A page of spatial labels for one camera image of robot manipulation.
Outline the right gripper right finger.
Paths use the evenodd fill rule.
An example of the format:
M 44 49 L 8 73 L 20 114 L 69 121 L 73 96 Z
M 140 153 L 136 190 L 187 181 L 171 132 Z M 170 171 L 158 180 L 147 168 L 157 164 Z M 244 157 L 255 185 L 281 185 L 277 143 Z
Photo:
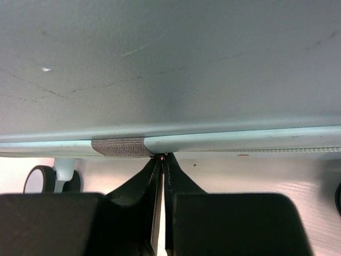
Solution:
M 168 255 L 312 255 L 287 196 L 207 193 L 171 153 L 163 171 Z

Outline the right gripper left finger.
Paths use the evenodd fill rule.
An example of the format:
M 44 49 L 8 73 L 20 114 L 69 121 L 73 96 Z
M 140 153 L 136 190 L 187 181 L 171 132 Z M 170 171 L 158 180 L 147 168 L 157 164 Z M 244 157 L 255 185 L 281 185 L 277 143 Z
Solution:
M 1 195 L 1 255 L 156 255 L 161 161 L 112 192 Z

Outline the light blue hardshell suitcase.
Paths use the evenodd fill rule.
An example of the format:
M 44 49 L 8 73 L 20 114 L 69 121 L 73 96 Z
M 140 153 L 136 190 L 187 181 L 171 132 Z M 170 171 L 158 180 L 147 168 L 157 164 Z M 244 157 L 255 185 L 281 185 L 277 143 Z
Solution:
M 334 210 L 340 1 L 1 1 L 1 155 L 302 155 Z

